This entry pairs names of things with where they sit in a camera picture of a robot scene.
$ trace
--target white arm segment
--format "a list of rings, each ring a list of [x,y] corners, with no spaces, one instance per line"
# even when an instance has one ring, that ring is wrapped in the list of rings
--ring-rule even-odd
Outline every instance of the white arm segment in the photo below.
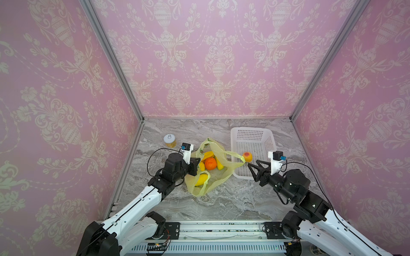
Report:
[[[299,224],[298,237],[316,245],[330,256],[352,256],[350,251],[340,242],[327,233],[322,232],[318,226],[304,220]]]
[[[268,158],[271,161],[271,175],[274,175],[275,173],[279,172],[280,168],[282,167],[283,160],[276,161],[273,159],[273,151],[268,152]]]
[[[157,227],[158,225],[153,219],[145,217],[127,233],[126,237],[118,241],[118,245],[123,247],[120,256],[126,255],[135,245],[153,236]]]
[[[337,220],[335,214],[347,228],[345,228]],[[359,231],[357,231],[354,227],[347,223],[347,221],[345,221],[336,211],[333,213],[333,211],[328,210],[325,217],[327,219],[326,221],[321,220],[316,222],[315,224],[321,229],[326,230],[347,249],[349,249],[355,256],[378,256],[377,253],[382,256],[393,256],[391,253],[381,249],[379,246],[367,239],[364,235],[362,235]],[[371,246],[374,251],[369,246],[365,245],[365,243],[363,243],[349,230],[351,230],[361,240],[365,241],[369,246]]]
[[[184,161],[185,161],[187,164],[190,163],[190,160],[191,160],[191,152],[193,151],[193,149],[194,149],[194,145],[193,145],[193,144],[191,144],[191,147],[188,148],[188,149],[182,149],[182,148],[181,148],[181,152],[182,152],[182,154],[184,155],[182,158],[184,159]]]
[[[117,234],[118,244],[123,246],[121,241],[128,236],[128,232],[133,228],[135,223],[147,214],[151,208],[159,204],[161,198],[162,195],[158,193],[156,188],[146,186],[126,207],[122,208],[111,218],[103,221],[103,228],[110,234],[115,232]],[[151,236],[147,233],[144,239]]]

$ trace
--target orange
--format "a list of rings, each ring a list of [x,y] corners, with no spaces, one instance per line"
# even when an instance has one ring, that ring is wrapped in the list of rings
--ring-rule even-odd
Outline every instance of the orange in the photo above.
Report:
[[[249,163],[252,161],[252,154],[250,152],[245,152],[242,156],[245,158],[245,162]]]
[[[217,166],[217,164],[216,164],[216,160],[215,160],[215,158],[213,158],[213,157],[210,157],[210,158],[207,158],[206,160],[205,160],[205,168],[207,169],[207,170],[213,170],[213,169],[215,169],[216,168],[216,166]]]

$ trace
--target marble countertop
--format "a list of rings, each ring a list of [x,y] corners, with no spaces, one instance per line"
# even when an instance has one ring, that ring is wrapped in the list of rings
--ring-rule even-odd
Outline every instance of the marble countertop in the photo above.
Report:
[[[172,133],[178,149],[182,142],[194,144],[194,151],[207,137],[230,150],[230,130],[233,127],[260,127],[273,132],[278,150],[288,161],[310,166],[306,153],[289,119],[145,119],[137,152],[119,199],[119,209],[133,200],[151,178],[146,171],[150,155],[165,147],[163,137]],[[160,150],[149,162],[151,174],[164,166],[169,150]],[[312,173],[304,166],[289,164],[289,169],[301,169],[311,180],[310,190],[323,197]],[[293,208],[283,205],[270,186],[260,187],[251,180],[231,176],[224,184],[202,197],[194,197],[185,184],[174,189],[153,208],[169,220],[281,220]]]

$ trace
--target wall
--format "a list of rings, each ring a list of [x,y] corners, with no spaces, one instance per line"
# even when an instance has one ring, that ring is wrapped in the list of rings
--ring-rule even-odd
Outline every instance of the wall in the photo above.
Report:
[[[410,249],[410,2],[371,0],[296,126],[335,208]]]
[[[75,255],[137,124],[78,1],[2,1],[0,255]]]
[[[145,117],[289,116],[355,0],[92,1]]]

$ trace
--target jar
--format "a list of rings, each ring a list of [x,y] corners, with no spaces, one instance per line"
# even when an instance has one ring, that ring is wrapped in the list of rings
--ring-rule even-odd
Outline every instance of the jar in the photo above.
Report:
[[[164,142],[167,147],[173,148],[177,145],[177,140],[175,139],[175,135],[167,134],[164,136]]]

